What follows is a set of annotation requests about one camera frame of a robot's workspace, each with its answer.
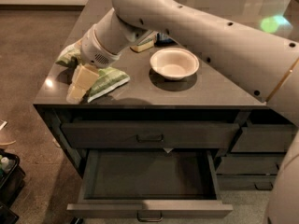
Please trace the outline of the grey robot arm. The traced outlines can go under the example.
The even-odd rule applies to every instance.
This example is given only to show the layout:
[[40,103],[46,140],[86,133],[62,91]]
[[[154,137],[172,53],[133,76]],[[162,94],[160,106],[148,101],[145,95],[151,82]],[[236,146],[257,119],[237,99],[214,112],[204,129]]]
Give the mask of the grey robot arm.
[[97,67],[152,31],[188,49],[241,89],[299,126],[296,42],[183,6],[174,0],[111,0],[111,10],[82,37],[80,57]]

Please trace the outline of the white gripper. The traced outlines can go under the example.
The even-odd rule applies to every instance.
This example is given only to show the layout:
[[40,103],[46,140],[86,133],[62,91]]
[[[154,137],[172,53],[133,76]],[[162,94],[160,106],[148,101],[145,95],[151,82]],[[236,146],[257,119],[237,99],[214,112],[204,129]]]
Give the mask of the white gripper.
[[94,66],[107,68],[116,62],[120,55],[110,53],[100,44],[96,37],[95,25],[93,25],[81,39],[80,57],[88,64],[80,64],[74,71],[66,95],[66,101],[70,104],[79,104],[99,78],[98,70]]

